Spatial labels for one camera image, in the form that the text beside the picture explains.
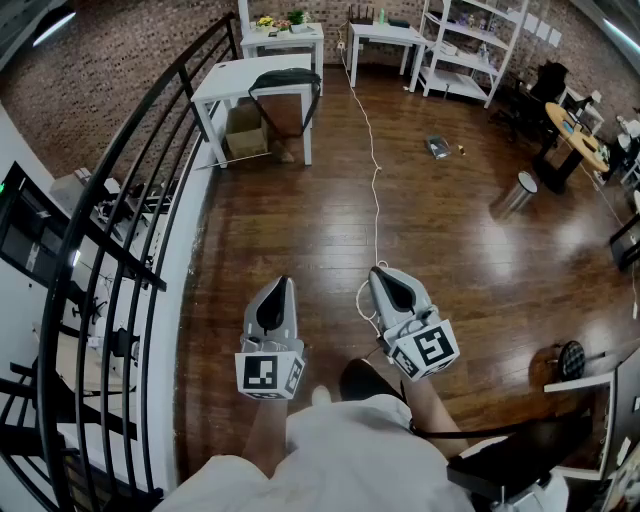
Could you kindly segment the black stool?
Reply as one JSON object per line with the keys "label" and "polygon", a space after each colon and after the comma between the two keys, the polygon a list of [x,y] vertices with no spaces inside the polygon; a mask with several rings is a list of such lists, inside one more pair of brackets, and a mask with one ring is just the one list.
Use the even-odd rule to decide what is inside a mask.
{"label": "black stool", "polygon": [[640,259],[640,235],[631,240],[632,229],[640,226],[640,213],[635,213],[609,239],[613,262],[620,271],[625,271]]}

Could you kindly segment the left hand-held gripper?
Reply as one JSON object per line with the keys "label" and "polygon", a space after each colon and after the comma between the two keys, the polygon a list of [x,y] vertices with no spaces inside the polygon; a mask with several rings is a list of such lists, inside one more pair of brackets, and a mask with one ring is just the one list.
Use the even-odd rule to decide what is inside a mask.
{"label": "left hand-held gripper", "polygon": [[256,400],[291,400],[304,369],[304,343],[298,338],[296,285],[280,276],[265,285],[245,309],[245,332],[266,335],[280,327],[283,339],[243,335],[235,354],[238,391]]}

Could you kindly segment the person's white shirt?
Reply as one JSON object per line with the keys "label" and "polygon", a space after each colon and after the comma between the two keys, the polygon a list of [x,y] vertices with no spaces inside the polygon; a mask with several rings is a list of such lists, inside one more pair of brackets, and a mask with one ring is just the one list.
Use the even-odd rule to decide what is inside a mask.
{"label": "person's white shirt", "polygon": [[214,456],[154,512],[474,512],[445,457],[408,421],[389,395],[308,407],[288,418],[288,453],[273,476]]}

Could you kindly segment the white table with flower pots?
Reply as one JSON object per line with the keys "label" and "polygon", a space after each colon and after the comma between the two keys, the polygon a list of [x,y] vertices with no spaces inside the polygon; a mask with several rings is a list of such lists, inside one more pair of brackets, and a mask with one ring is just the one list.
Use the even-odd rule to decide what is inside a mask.
{"label": "white table with flower pots", "polygon": [[321,79],[324,93],[324,33],[320,23],[307,23],[299,32],[258,28],[255,23],[242,24],[241,49],[245,58],[258,56],[260,49],[284,51],[308,49],[312,55],[313,71]]}

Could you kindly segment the black office chair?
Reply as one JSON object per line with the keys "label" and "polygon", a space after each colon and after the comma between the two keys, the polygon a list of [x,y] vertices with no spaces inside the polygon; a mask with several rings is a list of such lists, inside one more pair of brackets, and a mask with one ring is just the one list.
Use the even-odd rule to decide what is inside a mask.
{"label": "black office chair", "polygon": [[565,91],[567,74],[563,64],[547,61],[538,67],[537,81],[530,89],[522,79],[516,78],[513,88],[508,90],[507,108],[494,112],[489,121],[505,123],[509,128],[507,140],[511,143],[518,134],[530,140],[543,139],[551,130],[545,105],[556,103]]}

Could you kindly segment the person's black trousers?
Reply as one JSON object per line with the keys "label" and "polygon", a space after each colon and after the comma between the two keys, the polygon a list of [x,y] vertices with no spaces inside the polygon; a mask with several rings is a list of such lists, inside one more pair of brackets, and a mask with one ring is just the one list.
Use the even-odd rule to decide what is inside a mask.
{"label": "person's black trousers", "polygon": [[351,360],[339,379],[339,392],[343,401],[361,401],[378,395],[389,395],[405,403],[398,393],[366,359]]}

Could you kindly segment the round black perforated disc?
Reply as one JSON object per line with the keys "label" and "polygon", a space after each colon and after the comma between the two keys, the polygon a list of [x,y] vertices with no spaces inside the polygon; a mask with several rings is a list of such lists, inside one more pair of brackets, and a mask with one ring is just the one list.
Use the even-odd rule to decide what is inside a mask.
{"label": "round black perforated disc", "polygon": [[561,349],[557,360],[557,370],[561,381],[571,381],[583,376],[586,366],[586,354],[583,346],[575,340],[567,342]]}

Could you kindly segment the black backpack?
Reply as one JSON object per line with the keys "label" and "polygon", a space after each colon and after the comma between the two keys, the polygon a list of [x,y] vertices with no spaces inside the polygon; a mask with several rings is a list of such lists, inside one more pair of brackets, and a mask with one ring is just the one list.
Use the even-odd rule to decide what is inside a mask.
{"label": "black backpack", "polygon": [[[298,133],[283,134],[270,118],[268,113],[263,109],[259,101],[254,96],[254,92],[259,89],[267,89],[274,87],[294,86],[294,85],[309,85],[311,87],[312,101],[310,107],[307,109],[306,114],[303,116],[302,127]],[[261,118],[267,123],[267,125],[273,130],[275,135],[280,139],[299,138],[304,135],[305,130],[310,125],[314,113],[317,109],[319,99],[321,97],[321,85],[322,79],[320,76],[308,69],[304,68],[287,68],[282,70],[273,70],[261,74],[257,77],[253,85],[248,89],[249,97],[251,98],[254,106],[256,107]]]}

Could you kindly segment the person's left forearm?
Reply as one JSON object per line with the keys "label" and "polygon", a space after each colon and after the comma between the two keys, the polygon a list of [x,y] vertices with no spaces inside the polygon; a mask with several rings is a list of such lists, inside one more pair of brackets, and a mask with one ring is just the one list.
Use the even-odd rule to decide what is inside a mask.
{"label": "person's left forearm", "polygon": [[272,477],[286,457],[288,402],[260,401],[242,457]]}

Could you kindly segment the thin metal rod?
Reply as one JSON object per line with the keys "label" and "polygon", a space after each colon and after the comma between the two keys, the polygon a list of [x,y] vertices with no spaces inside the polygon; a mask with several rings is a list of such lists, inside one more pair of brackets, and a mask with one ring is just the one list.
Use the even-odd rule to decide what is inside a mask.
{"label": "thin metal rod", "polygon": [[217,162],[212,163],[212,164],[207,164],[207,165],[195,168],[194,170],[195,171],[200,171],[200,170],[205,170],[205,169],[213,169],[213,168],[217,168],[217,167],[226,168],[228,165],[233,164],[233,163],[244,162],[246,160],[252,160],[252,159],[271,156],[271,155],[272,155],[271,152],[264,152],[264,153],[260,153],[260,154],[256,154],[256,155],[250,155],[250,156],[246,156],[246,157],[234,158],[234,159],[225,160],[225,161],[217,161]]}

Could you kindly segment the person's right forearm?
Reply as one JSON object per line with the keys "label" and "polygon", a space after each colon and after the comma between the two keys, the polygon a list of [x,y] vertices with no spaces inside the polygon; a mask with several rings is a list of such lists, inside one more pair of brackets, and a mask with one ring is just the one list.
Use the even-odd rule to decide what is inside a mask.
{"label": "person's right forearm", "polygon": [[[428,378],[413,382],[402,376],[401,380],[413,423],[418,429],[431,433],[460,431]],[[429,442],[446,459],[460,455],[469,448],[465,439],[430,438]]]}

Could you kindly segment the white table with black router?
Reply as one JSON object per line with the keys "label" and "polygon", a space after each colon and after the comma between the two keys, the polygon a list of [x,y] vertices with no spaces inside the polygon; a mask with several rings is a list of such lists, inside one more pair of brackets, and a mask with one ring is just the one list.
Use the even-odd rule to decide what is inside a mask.
{"label": "white table with black router", "polygon": [[403,46],[405,51],[401,63],[401,72],[404,72],[406,67],[409,48],[415,48],[409,92],[413,93],[415,91],[424,53],[428,46],[427,40],[417,30],[412,27],[391,26],[388,23],[372,23],[371,25],[350,23],[347,37],[346,69],[350,72],[351,88],[356,85],[360,40],[368,39],[373,43]]}

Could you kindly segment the white open shelf unit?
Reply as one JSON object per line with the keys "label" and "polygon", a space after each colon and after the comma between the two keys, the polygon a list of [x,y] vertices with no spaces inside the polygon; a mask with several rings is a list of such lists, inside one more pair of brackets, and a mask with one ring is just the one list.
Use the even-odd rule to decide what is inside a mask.
{"label": "white open shelf unit", "polygon": [[425,96],[438,92],[488,107],[507,70],[529,0],[424,0],[419,70]]}

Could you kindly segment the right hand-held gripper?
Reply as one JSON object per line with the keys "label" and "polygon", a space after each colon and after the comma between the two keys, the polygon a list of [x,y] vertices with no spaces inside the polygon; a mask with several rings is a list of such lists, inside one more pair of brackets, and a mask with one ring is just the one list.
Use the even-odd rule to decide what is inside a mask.
{"label": "right hand-held gripper", "polygon": [[374,266],[369,288],[380,318],[383,352],[410,381],[442,371],[459,357],[450,321],[430,305],[420,281],[395,268]]}

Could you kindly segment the steel trash can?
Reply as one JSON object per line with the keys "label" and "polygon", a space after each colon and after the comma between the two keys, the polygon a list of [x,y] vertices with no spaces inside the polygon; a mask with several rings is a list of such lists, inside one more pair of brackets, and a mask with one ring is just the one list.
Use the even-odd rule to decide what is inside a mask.
{"label": "steel trash can", "polygon": [[529,172],[521,171],[514,185],[490,206],[489,212],[495,220],[506,219],[520,211],[537,193],[535,179]]}

